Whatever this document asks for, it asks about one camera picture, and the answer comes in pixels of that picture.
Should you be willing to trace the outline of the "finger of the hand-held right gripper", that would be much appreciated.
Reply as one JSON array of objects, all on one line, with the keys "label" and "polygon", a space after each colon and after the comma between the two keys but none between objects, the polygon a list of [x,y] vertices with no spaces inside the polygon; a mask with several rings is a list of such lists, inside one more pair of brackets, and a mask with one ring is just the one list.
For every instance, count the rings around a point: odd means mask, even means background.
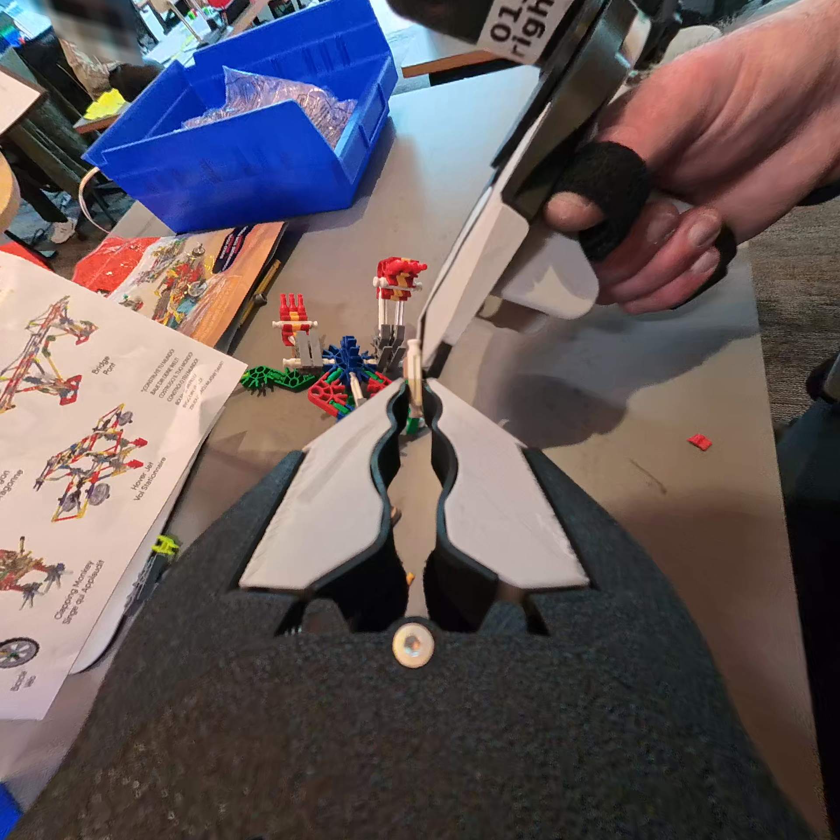
[{"label": "finger of the hand-held right gripper", "polygon": [[567,165],[585,126],[585,67],[573,64],[551,91],[543,84],[544,103],[530,110],[498,176],[500,199],[514,211],[538,211]]},{"label": "finger of the hand-held right gripper", "polygon": [[439,376],[529,229],[529,221],[503,201],[501,188],[489,185],[458,234],[418,321],[426,376]]}]

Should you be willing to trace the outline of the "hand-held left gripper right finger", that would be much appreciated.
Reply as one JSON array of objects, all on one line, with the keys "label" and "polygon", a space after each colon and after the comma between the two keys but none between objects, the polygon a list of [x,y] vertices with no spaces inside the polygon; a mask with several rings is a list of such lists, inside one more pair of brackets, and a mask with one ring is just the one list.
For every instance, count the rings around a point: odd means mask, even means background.
[{"label": "hand-held left gripper right finger", "polygon": [[424,411],[444,550],[522,592],[588,587],[524,444],[439,381],[426,382]]}]

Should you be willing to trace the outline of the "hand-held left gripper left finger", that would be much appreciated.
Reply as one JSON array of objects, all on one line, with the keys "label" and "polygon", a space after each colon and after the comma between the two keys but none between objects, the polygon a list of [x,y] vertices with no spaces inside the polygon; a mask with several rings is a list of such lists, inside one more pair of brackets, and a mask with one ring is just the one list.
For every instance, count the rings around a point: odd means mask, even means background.
[{"label": "hand-held left gripper left finger", "polygon": [[242,589],[319,596],[359,584],[406,602],[389,487],[401,467],[404,381],[394,381],[302,451],[294,477],[240,578]]}]

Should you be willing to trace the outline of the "colourful toy construction model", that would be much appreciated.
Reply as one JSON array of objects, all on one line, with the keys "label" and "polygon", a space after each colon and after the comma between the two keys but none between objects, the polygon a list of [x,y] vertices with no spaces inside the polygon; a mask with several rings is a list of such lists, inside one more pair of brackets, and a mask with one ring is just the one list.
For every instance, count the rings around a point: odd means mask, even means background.
[{"label": "colourful toy construction model", "polygon": [[417,259],[392,256],[382,259],[372,280],[377,304],[377,325],[372,351],[364,351],[352,335],[325,345],[318,323],[309,318],[301,294],[281,294],[278,319],[285,349],[294,354],[280,368],[322,372],[305,392],[309,402],[341,420],[392,383],[391,374],[402,369],[406,353],[405,308],[423,287],[419,277],[427,265]]}]

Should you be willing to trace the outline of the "person's right hand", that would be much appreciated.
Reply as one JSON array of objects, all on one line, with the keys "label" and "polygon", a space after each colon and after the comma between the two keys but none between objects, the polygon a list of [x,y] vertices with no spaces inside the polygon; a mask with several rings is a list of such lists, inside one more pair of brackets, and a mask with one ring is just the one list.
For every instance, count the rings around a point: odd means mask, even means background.
[{"label": "person's right hand", "polygon": [[676,308],[704,290],[730,244],[762,233],[838,183],[839,3],[796,2],[657,68],[604,113],[545,207],[567,234],[604,224],[613,173],[595,153],[640,160],[651,188],[623,241],[594,259],[600,305]]}]

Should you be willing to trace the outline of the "background wooden desk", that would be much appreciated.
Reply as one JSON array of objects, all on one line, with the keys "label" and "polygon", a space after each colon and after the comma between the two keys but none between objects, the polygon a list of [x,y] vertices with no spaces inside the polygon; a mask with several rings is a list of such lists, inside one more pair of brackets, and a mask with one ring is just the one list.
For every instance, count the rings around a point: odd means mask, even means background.
[{"label": "background wooden desk", "polygon": [[437,83],[515,67],[510,60],[399,17],[385,1],[371,5],[402,79],[429,77]]}]

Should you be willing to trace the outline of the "green and lime connector cluster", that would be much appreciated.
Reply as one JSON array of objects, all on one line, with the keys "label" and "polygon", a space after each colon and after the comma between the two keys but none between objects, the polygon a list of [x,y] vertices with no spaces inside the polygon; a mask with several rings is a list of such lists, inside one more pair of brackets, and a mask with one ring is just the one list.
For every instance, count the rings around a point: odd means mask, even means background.
[{"label": "green and lime connector cluster", "polygon": [[279,370],[267,365],[257,365],[248,368],[239,383],[247,392],[259,396],[264,396],[277,388],[299,393],[308,390],[319,379],[321,372],[321,369],[302,371],[287,367]]}]

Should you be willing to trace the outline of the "large model picture poster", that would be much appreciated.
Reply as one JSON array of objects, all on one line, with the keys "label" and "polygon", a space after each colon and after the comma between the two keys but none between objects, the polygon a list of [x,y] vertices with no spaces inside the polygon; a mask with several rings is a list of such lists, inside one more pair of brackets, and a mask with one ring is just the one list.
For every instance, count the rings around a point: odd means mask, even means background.
[{"label": "large model picture poster", "polygon": [[46,716],[245,364],[26,259],[1,268],[1,717]]}]

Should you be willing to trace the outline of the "blue plastic bin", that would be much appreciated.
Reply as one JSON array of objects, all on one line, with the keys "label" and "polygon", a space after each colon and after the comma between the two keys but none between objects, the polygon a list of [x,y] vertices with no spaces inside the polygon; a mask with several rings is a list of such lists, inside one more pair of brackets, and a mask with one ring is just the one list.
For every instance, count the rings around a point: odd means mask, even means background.
[{"label": "blue plastic bin", "polygon": [[[193,129],[224,103],[224,69],[356,101],[333,148],[293,101]],[[176,233],[349,207],[388,119],[397,74],[367,1],[309,6],[199,49],[148,86],[84,153]]]}]

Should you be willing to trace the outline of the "clear plastic parts bag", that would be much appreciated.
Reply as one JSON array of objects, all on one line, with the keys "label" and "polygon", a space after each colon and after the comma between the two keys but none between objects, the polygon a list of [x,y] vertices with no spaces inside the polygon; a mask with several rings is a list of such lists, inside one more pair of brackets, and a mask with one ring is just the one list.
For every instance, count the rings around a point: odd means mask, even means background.
[{"label": "clear plastic parts bag", "polygon": [[307,82],[237,70],[229,66],[224,66],[224,84],[224,104],[184,121],[183,130],[294,102],[328,146],[335,150],[358,103],[356,99],[339,99],[330,90]]}]

